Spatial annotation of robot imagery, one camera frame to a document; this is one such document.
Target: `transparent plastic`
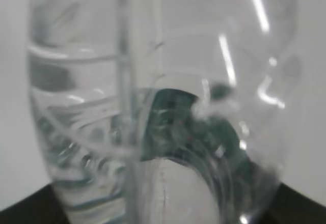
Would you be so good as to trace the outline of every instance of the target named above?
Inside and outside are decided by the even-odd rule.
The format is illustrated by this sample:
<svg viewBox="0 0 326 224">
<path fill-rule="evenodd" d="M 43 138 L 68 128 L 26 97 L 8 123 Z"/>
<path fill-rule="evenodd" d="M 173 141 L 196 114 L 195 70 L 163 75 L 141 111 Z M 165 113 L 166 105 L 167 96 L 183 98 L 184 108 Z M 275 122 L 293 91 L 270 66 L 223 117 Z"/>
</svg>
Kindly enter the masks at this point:
<svg viewBox="0 0 326 224">
<path fill-rule="evenodd" d="M 73 224 L 254 223 L 300 108 L 297 0 L 32 0 L 32 111 Z"/>
</svg>

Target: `black surface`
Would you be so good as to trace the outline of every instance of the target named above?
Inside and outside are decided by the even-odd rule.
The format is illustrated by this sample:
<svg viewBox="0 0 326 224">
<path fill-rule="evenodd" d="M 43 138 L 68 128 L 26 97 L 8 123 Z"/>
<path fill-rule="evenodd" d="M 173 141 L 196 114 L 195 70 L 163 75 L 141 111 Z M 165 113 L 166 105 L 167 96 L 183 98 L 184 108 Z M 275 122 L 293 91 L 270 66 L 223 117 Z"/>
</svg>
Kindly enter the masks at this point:
<svg viewBox="0 0 326 224">
<path fill-rule="evenodd" d="M 282 185 L 258 224 L 325 224 L 326 208 Z M 0 224 L 69 224 L 50 186 L 0 212 Z"/>
</svg>

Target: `white wall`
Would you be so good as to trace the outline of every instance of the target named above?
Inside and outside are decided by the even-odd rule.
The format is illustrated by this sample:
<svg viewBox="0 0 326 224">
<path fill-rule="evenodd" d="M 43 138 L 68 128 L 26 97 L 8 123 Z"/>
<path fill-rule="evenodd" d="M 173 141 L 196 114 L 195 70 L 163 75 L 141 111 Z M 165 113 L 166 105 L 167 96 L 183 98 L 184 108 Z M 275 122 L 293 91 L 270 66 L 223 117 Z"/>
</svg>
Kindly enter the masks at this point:
<svg viewBox="0 0 326 224">
<path fill-rule="evenodd" d="M 304 120 L 284 182 L 326 206 L 326 0 L 300 0 Z M 27 0 L 0 0 L 0 210 L 48 183 L 26 96 Z"/>
<path fill-rule="evenodd" d="M 304 117 L 284 182 L 326 206 L 326 0 L 300 0 Z"/>
<path fill-rule="evenodd" d="M 27 0 L 0 0 L 0 210 L 48 183 L 28 110 Z"/>
</svg>

